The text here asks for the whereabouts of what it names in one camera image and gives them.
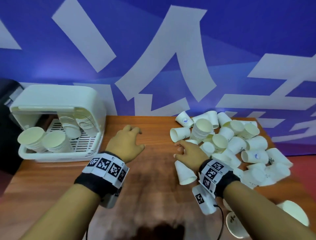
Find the hand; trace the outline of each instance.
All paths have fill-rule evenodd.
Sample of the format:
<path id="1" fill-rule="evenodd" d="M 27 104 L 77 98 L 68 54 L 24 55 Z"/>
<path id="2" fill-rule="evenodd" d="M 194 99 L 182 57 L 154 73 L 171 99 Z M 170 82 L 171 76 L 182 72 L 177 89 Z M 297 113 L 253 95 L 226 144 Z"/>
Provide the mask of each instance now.
<path id="1" fill-rule="evenodd" d="M 136 145 L 138 133 L 142 134 L 139 127 L 126 125 L 111 138 L 105 150 L 119 156 L 125 163 L 134 160 L 145 149 L 144 144 Z"/>
<path id="2" fill-rule="evenodd" d="M 183 155 L 175 154 L 173 157 L 193 171 L 198 171 L 202 163 L 209 159 L 205 152 L 194 143 L 180 140 L 174 145 L 179 147 L 179 152 L 182 152 L 183 149 L 185 149 L 185 153 Z"/>

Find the dish rack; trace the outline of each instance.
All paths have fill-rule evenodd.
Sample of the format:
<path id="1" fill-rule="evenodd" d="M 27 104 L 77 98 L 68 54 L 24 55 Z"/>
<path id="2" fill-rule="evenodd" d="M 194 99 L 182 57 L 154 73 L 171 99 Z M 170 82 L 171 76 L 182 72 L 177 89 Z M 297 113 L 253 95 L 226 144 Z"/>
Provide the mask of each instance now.
<path id="1" fill-rule="evenodd" d="M 10 110 L 23 129 L 34 127 L 42 114 L 63 113 L 87 116 L 98 130 L 95 137 L 89 137 L 81 129 L 79 138 L 70 139 L 74 148 L 72 153 L 36 153 L 21 145 L 19 155 L 23 159 L 37 162 L 88 161 L 99 151 L 105 130 L 106 108 L 97 92 L 90 87 L 31 85 L 18 96 Z M 64 131 L 59 119 L 53 119 L 46 132 L 55 130 Z"/>

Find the cable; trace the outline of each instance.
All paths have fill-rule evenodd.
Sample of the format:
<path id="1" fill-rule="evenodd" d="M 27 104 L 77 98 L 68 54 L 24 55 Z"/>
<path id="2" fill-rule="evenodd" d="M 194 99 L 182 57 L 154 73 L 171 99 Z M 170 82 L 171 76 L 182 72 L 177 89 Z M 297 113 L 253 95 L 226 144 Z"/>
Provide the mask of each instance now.
<path id="1" fill-rule="evenodd" d="M 214 205 L 214 207 L 218 207 L 220 209 L 220 211 L 222 212 L 222 228 L 221 228 L 221 232 L 219 233 L 218 238 L 217 238 L 217 240 L 219 240 L 221 238 L 221 236 L 223 234 L 223 230 L 224 230 L 224 213 L 219 205 Z"/>
<path id="2" fill-rule="evenodd" d="M 89 225 L 88 225 L 88 228 L 87 228 L 87 231 L 86 231 L 86 240 L 88 240 L 88 230 L 89 230 Z"/>

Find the person's right arm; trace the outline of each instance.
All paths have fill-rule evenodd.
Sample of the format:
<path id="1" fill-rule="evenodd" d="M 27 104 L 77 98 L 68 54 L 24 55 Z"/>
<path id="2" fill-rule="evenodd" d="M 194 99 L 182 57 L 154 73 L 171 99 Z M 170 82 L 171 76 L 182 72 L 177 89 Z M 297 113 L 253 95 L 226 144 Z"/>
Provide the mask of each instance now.
<path id="1" fill-rule="evenodd" d="M 208 159 L 198 145 L 181 140 L 174 157 L 193 171 Z M 267 198 L 239 181 L 227 185 L 224 199 L 254 240 L 316 240 L 316 235 Z"/>

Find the wooden table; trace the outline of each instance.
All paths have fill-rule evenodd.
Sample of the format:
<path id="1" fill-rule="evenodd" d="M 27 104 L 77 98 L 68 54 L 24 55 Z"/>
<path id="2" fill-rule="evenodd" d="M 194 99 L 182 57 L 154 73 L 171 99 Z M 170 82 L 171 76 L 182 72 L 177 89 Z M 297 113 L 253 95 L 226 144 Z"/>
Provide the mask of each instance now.
<path id="1" fill-rule="evenodd" d="M 89 239 L 130 239 L 141 233 L 145 236 L 146 227 L 153 228 L 161 222 L 172 226 L 183 224 L 185 239 L 216 239 L 221 227 L 220 212 L 203 215 L 191 191 L 196 183 L 186 186 L 178 183 L 173 158 L 177 150 L 169 136 L 171 128 L 180 127 L 174 117 L 110 116 L 101 150 L 126 124 L 142 129 L 143 134 L 138 136 L 137 142 L 146 144 L 146 148 L 129 163 L 131 169 L 115 207 L 98 208 L 90 223 Z M 259 127 L 269 148 L 274 147 Z M 0 239 L 18 239 L 73 184 L 86 164 L 38 164 L 24 160 L 1 199 Z M 289 177 L 255 190 L 276 204 L 285 200 L 299 204 L 309 217 L 311 229 L 316 232 L 316 204 L 297 180 Z M 222 239 L 235 238 L 225 227 Z"/>

